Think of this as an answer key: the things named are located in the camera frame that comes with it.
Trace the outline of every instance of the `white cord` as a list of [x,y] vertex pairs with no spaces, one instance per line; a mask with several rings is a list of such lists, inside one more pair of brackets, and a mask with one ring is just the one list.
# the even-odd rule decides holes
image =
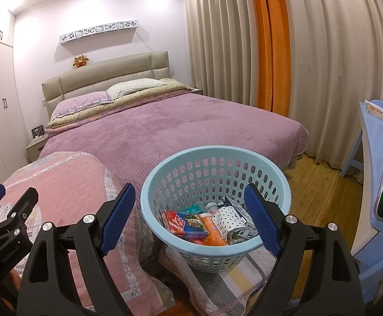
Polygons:
[[138,33],[137,29],[136,29],[135,33],[138,35],[138,37],[140,38],[140,40],[142,41],[142,43],[144,43],[144,44],[146,45],[146,47],[147,47],[148,49],[150,49],[150,50],[153,52],[154,50],[152,49],[152,47],[150,47],[150,46],[148,45],[148,43],[146,43],[146,42],[142,39],[142,37],[141,37],[140,34]]

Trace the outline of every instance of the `beige leather headboard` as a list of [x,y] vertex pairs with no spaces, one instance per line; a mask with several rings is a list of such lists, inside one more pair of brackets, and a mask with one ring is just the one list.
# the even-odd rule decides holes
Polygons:
[[171,78],[168,52],[148,52],[124,56],[75,68],[43,83],[48,117],[58,102],[112,85],[139,78]]

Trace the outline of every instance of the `purple blanket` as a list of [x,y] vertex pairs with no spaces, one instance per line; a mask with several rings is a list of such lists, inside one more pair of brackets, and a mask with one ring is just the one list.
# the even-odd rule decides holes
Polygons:
[[196,146],[245,148],[286,166],[304,152],[307,130],[286,117],[242,104],[184,94],[106,116],[49,139],[43,158],[57,151],[84,151],[98,158],[123,186],[142,185],[167,157]]

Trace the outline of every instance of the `light blue plastic basket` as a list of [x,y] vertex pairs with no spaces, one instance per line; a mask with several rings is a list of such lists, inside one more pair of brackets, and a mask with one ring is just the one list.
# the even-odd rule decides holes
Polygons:
[[245,187],[253,182],[264,198],[283,213],[291,207],[291,190],[282,171],[269,159],[242,148],[203,146],[179,152],[148,175],[140,195],[142,214],[163,242],[177,249],[193,268],[207,273],[235,266],[247,253],[262,246],[260,236],[229,246],[203,246],[180,239],[162,223],[164,210],[182,212],[197,203],[227,196],[242,204]]

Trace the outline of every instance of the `striped cloth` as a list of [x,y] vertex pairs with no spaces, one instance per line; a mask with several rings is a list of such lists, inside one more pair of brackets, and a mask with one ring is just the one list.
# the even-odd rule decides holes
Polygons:
[[237,266],[208,274],[191,268],[175,249],[167,246],[159,262],[186,284],[190,302],[205,316],[242,316],[247,300],[267,281],[275,258],[261,247],[247,254]]

